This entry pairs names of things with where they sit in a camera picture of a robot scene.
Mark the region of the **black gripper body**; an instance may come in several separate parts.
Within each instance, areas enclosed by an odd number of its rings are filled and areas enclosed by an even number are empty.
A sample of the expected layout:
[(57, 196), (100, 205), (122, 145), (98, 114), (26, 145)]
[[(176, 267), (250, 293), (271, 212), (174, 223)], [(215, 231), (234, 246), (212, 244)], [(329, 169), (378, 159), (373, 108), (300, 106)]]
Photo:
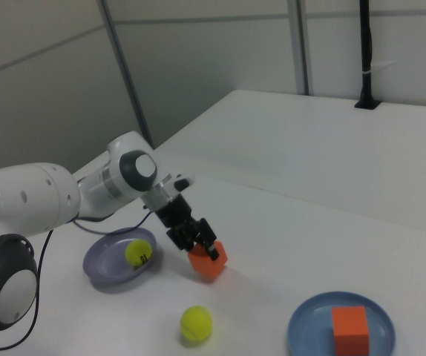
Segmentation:
[(157, 217), (167, 229), (195, 229), (196, 220), (191, 216), (191, 207), (183, 196), (156, 211)]

